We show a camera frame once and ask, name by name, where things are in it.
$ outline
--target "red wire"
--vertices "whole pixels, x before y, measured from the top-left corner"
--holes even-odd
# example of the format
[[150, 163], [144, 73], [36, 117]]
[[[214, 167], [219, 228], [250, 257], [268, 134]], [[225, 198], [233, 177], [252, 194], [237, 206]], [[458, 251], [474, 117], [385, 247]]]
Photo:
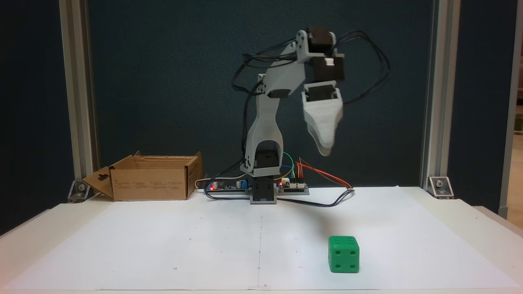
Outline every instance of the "red wire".
[[342, 180], [342, 179], [340, 179], [340, 178], [338, 178], [338, 177], [335, 177], [335, 176], [333, 176], [333, 175], [331, 175], [331, 174], [328, 174], [328, 173], [326, 173], [326, 172], [324, 172], [324, 171], [320, 171], [319, 169], [315, 169], [315, 168], [310, 167], [310, 166], [308, 166], [308, 165], [301, 164], [301, 163], [299, 163], [299, 162], [296, 162], [296, 164], [297, 164], [298, 167], [299, 167], [298, 171], [301, 170], [302, 173], [303, 173], [303, 167], [305, 166], [305, 167], [308, 168], [308, 169], [311, 169], [311, 170], [313, 170], [313, 171], [316, 171], [316, 172], [318, 172], [318, 173], [324, 174], [324, 175], [326, 175], [326, 176], [329, 176], [329, 177], [331, 177], [331, 178], [337, 180], [338, 182], [340, 182], [343, 186], [345, 186], [345, 187], [347, 187], [347, 188], [352, 188], [352, 186], [351, 186], [349, 183], [347, 183], [346, 181], [344, 181], [344, 180]]

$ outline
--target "yellow wire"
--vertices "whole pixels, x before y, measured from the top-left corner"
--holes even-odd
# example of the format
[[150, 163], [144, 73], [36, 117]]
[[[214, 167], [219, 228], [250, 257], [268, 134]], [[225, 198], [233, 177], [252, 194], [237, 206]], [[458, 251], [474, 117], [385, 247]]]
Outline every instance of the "yellow wire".
[[281, 178], [275, 178], [274, 180], [279, 180], [279, 179], [283, 179], [285, 178], [286, 176], [288, 176], [290, 173], [292, 172], [292, 169], [290, 169], [283, 177]]

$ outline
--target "circuit board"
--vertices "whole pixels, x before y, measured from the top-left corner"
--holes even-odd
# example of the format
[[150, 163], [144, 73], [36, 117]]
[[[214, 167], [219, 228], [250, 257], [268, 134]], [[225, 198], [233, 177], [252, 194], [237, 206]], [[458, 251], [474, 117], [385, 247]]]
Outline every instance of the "circuit board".
[[[307, 183], [297, 183], [294, 179], [282, 179], [276, 186], [277, 196], [285, 195], [310, 195]], [[250, 195], [251, 188], [247, 180], [218, 180], [207, 186], [207, 193], [212, 196], [219, 195]]]
[[249, 195], [251, 190], [246, 179], [242, 180], [218, 180], [207, 186], [207, 193], [217, 195]]

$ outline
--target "box flap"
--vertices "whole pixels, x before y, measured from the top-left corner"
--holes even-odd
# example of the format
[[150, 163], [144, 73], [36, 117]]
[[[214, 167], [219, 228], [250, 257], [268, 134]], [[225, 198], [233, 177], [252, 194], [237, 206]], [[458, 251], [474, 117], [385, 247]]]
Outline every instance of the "box flap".
[[108, 166], [100, 169], [99, 171], [92, 173], [91, 175], [84, 178], [86, 182], [91, 187], [107, 195], [109, 198], [114, 199], [112, 194], [111, 178], [110, 178], [110, 169]]
[[109, 166], [110, 169], [136, 169], [136, 164], [132, 155], [120, 160], [119, 162]]
[[195, 156], [185, 165], [185, 192], [187, 198], [195, 190], [195, 181], [203, 177], [203, 166], [201, 163], [201, 152], [196, 153]]

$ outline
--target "wire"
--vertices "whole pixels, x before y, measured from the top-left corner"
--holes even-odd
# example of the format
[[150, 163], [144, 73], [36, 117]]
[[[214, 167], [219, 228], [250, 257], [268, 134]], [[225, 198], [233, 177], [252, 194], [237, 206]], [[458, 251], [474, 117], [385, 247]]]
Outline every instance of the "wire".
[[[232, 88], [235, 91], [245, 92], [252, 96], [261, 95], [262, 93], [255, 93], [254, 90], [249, 91], [245, 87], [236, 85], [236, 80], [238, 79], [238, 77], [240, 76], [240, 74], [242, 73], [242, 71], [245, 69], [246, 66], [258, 68], [254, 65], [250, 65], [250, 63], [253, 60], [260, 61], [260, 62], [274, 62], [274, 61], [280, 61], [280, 60], [289, 60], [289, 61], [291, 61], [289, 63], [294, 62], [297, 59], [295, 52], [285, 54], [285, 55], [278, 55], [278, 56], [261, 55], [263, 53], [266, 53], [266, 52], [269, 52], [269, 51], [272, 51], [272, 50], [275, 50], [275, 49], [278, 49], [281, 47], [286, 47], [288, 44], [294, 42], [294, 40], [295, 40], [295, 38], [291, 38], [289, 40], [283, 41], [281, 43], [278, 43], [274, 46], [271, 46], [269, 48], [266, 48], [260, 52], [254, 53], [254, 54], [244, 53], [243, 54], [243, 57], [244, 57], [243, 64], [240, 65], [240, 67], [238, 67], [238, 69], [236, 70], [236, 72], [233, 75], [232, 82], [231, 82]], [[277, 67], [277, 66], [283, 66], [283, 64], [278, 64], [278, 65], [269, 66], [269, 67], [260, 67], [260, 68], [271, 68], [271, 67]]]
[[292, 163], [292, 177], [294, 177], [294, 160], [292, 159], [292, 157], [289, 155], [289, 153], [287, 152], [284, 152], [285, 155], [287, 155], [289, 157], [289, 159], [291, 160], [291, 163]]
[[324, 178], [330, 180], [330, 181], [333, 182], [334, 184], [341, 184], [342, 186], [344, 186], [344, 187], [346, 187], [346, 188], [352, 188], [352, 186], [351, 186], [348, 182], [346, 182], [346, 181], [344, 181], [344, 180], [341, 180], [341, 179], [339, 179], [339, 178], [337, 178], [337, 177], [335, 177], [335, 176], [332, 176], [332, 175], [331, 175], [332, 178], [335, 178], [335, 179], [338, 180], [337, 182], [335, 182], [335, 181], [329, 179], [328, 177], [326, 177], [326, 176], [323, 174], [323, 173], [325, 173], [325, 172], [320, 171], [319, 169], [315, 169], [315, 168], [313, 168], [309, 163], [307, 163], [307, 162], [306, 162], [303, 158], [301, 158], [301, 157], [300, 157], [300, 162], [304, 162], [304, 163], [305, 163], [305, 166], [306, 166], [307, 168], [310, 168], [310, 169], [314, 170], [314, 171], [317, 172], [319, 175], [321, 175], [322, 177], [324, 177]]
[[286, 174], [284, 174], [283, 177], [275, 178], [274, 180], [283, 179], [283, 178], [285, 178], [286, 176], [288, 176], [291, 172], [292, 172], [292, 169], [290, 169]]
[[347, 197], [347, 195], [350, 194], [351, 197], [352, 197], [352, 196], [354, 196], [355, 193], [356, 193], [356, 191], [354, 189], [347, 189], [347, 190], [343, 191], [343, 193], [336, 200], [334, 200], [333, 203], [330, 203], [330, 204], [317, 203], [317, 202], [311, 202], [311, 201], [305, 201], [305, 200], [290, 199], [290, 198], [278, 198], [278, 200], [287, 201], [287, 202], [294, 202], [294, 203], [303, 204], [303, 205], [309, 205], [309, 206], [316, 206], [316, 207], [333, 207], [333, 206], [336, 206], [336, 205], [342, 203], [345, 200], [345, 197]]
[[[237, 176], [237, 177], [232, 177], [232, 178], [214, 178], [214, 179], [237, 179], [237, 178], [242, 178], [242, 177], [244, 177], [245, 175], [247, 175], [247, 174], [241, 174], [241, 175], [239, 175], [239, 176]], [[195, 187], [196, 187], [197, 189], [199, 189], [198, 185], [196, 185], [197, 182], [201, 182], [201, 181], [203, 181], [203, 180], [210, 180], [210, 179], [211, 179], [211, 178], [203, 178], [203, 179], [198, 179], [198, 180], [196, 180], [196, 181], [195, 181]]]
[[321, 170], [316, 169], [316, 168], [312, 168], [312, 167], [310, 167], [310, 166], [303, 165], [303, 164], [301, 164], [301, 163], [297, 163], [297, 164], [300, 165], [300, 166], [302, 166], [302, 167], [305, 166], [305, 167], [308, 168], [308, 169], [311, 169], [311, 170], [316, 171], [316, 172], [318, 172], [318, 173], [324, 174], [324, 175], [329, 176], [329, 177], [331, 177], [331, 178], [333, 178], [333, 179], [336, 179], [336, 180], [338, 180], [340, 183], [342, 183], [343, 186], [346, 187], [346, 188], [352, 188], [352, 186], [351, 186], [349, 183], [347, 183], [346, 181], [344, 181], [344, 180], [342, 180], [342, 179], [340, 179], [340, 178], [338, 178], [338, 177], [335, 177], [335, 176], [333, 176], [333, 175], [331, 175], [331, 174], [329, 174], [329, 173], [326, 173], [326, 172], [321, 171]]
[[389, 59], [387, 58], [385, 53], [383, 53], [383, 51], [381, 51], [381, 49], [376, 44], [374, 44], [374, 42], [372, 42], [372, 40], [369, 38], [369, 36], [361, 30], [354, 30], [354, 31], [350, 31], [350, 32], [343, 34], [338, 39], [336, 44], [334, 44], [331, 47], [331, 49], [328, 51], [328, 54], [332, 55], [335, 48], [338, 48], [344, 44], [347, 44], [347, 43], [357, 40], [357, 39], [363, 39], [363, 40], [369, 42], [369, 44], [374, 49], [374, 51], [380, 61], [380, 74], [379, 74], [378, 78], [372, 83], [372, 85], [370, 85], [367, 89], [365, 89], [365, 91], [363, 91], [361, 94], [359, 94], [355, 98], [343, 101], [344, 105], [359, 101], [359, 100], [365, 98], [370, 93], [379, 89], [381, 86], [383, 86], [385, 80], [389, 77], [389, 73], [390, 73], [390, 69], [391, 69]]

